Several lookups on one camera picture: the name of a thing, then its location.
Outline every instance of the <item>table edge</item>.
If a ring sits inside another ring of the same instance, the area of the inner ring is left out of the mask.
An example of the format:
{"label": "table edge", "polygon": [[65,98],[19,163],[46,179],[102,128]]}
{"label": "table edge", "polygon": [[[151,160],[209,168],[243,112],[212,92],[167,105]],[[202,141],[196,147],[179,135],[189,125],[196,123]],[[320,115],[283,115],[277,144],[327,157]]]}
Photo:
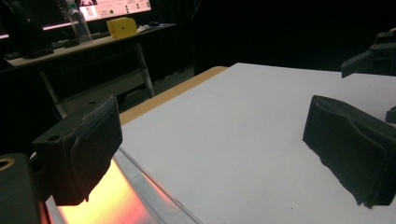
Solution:
{"label": "table edge", "polygon": [[203,73],[192,77],[175,87],[162,92],[154,96],[153,98],[148,99],[147,101],[143,102],[140,105],[136,105],[122,113],[120,113],[120,123],[124,125],[129,121],[136,119],[139,116],[149,112],[151,109],[177,97],[181,93],[188,91],[189,89],[199,85],[200,83],[210,79],[211,77],[219,74],[220,72],[226,70],[228,67],[225,66],[215,66],[209,68],[208,70],[204,71]]}

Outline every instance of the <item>desk leg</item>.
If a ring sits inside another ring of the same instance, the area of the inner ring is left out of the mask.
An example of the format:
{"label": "desk leg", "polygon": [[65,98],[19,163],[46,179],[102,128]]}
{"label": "desk leg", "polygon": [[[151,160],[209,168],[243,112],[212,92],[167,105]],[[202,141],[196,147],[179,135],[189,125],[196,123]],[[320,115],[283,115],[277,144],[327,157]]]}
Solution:
{"label": "desk leg", "polygon": [[64,108],[59,102],[58,96],[56,95],[55,90],[52,88],[50,81],[48,80],[44,71],[40,71],[39,74],[44,82],[44,85],[46,85],[47,91],[49,92],[49,95],[52,98],[52,102],[55,104],[55,107],[58,110],[59,114],[61,115],[62,119],[64,119],[67,116],[67,114],[66,112],[64,112]]}
{"label": "desk leg", "polygon": [[151,78],[149,76],[148,66],[146,65],[145,55],[143,54],[142,46],[140,43],[134,44],[134,51],[136,52],[137,59],[140,65],[140,74],[145,81],[146,88],[148,89],[150,97],[155,96],[154,89],[152,88]]}

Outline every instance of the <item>table surface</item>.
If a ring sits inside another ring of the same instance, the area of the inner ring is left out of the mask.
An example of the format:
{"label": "table surface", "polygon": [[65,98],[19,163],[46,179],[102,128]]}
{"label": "table surface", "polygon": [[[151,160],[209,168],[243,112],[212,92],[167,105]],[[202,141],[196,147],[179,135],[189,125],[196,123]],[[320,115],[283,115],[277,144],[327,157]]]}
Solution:
{"label": "table surface", "polygon": [[302,137],[313,95],[384,120],[396,77],[237,63],[188,81],[121,114],[121,146],[203,223],[394,223]]}

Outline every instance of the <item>yellow object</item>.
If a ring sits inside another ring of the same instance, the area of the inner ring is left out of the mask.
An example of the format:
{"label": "yellow object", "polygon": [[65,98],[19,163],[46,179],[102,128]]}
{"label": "yellow object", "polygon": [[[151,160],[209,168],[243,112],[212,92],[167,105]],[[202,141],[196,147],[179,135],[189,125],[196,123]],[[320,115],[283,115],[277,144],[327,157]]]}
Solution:
{"label": "yellow object", "polygon": [[136,22],[132,18],[123,17],[106,23],[111,36],[116,39],[132,36],[137,32]]}

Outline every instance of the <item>glowing light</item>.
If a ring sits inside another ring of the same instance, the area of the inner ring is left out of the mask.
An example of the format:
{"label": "glowing light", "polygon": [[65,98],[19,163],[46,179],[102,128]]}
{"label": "glowing light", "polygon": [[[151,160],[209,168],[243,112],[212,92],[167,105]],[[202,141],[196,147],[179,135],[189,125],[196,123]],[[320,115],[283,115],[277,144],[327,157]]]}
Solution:
{"label": "glowing light", "polygon": [[156,223],[114,161],[88,203],[59,206],[59,210],[68,224]]}

